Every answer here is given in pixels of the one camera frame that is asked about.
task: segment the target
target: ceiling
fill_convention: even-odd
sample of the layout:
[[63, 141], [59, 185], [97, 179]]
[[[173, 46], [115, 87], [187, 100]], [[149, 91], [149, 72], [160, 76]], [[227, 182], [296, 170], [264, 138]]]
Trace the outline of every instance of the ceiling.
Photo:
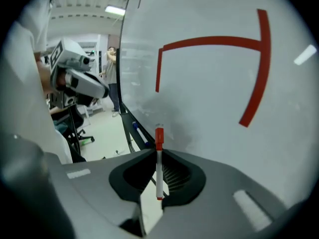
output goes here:
[[125, 8], [128, 0], [55, 0], [48, 39], [98, 33], [120, 35], [123, 17], [105, 12], [108, 5]]

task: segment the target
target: white board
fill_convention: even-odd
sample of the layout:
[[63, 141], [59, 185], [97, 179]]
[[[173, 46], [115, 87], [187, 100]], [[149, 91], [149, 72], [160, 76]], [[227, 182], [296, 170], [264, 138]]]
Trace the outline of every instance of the white board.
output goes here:
[[294, 63], [310, 44], [287, 0], [129, 0], [123, 103], [153, 137], [164, 124], [164, 148], [232, 165], [291, 206], [319, 159], [318, 53]]

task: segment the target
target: floor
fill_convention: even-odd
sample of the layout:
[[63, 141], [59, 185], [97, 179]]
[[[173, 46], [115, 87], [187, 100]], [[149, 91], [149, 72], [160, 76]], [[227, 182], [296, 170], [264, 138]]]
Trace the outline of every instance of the floor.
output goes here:
[[[102, 100], [104, 111], [94, 112], [84, 122], [85, 135], [94, 136], [95, 141], [87, 141], [81, 146], [81, 155], [87, 161], [100, 160], [103, 157], [112, 158], [118, 155], [130, 154], [129, 147], [125, 138], [121, 116], [112, 117], [113, 104], [109, 97]], [[132, 141], [135, 151], [139, 148]], [[163, 184], [164, 191], [168, 194], [168, 187]], [[156, 199], [156, 187], [150, 182], [141, 195], [142, 214], [145, 231], [148, 234], [162, 217], [161, 201]]]

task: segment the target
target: marker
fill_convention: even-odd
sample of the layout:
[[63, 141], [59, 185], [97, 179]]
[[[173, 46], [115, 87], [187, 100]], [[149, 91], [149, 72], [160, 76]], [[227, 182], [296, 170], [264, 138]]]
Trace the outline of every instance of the marker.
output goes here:
[[142, 138], [145, 145], [148, 147], [150, 145], [149, 141], [146, 139], [146, 137], [143, 135], [142, 131], [139, 129], [138, 124], [135, 122], [132, 123], [135, 130], [139, 133], [140, 137]]
[[162, 124], [157, 124], [155, 129], [155, 144], [157, 151], [156, 162], [156, 197], [158, 200], [163, 200], [163, 170], [161, 163], [161, 152], [164, 143], [164, 129]]

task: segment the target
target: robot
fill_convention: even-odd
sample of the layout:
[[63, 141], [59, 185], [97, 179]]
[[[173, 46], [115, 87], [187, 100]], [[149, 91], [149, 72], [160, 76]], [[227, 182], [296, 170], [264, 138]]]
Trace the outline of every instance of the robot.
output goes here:
[[[54, 48], [50, 57], [50, 83], [55, 93], [51, 94], [54, 106], [61, 109], [75, 103], [88, 106], [93, 98], [105, 98], [109, 88], [100, 77], [90, 73], [90, 58], [81, 46], [69, 39], [62, 40]], [[66, 86], [55, 84], [58, 75], [65, 73]]]

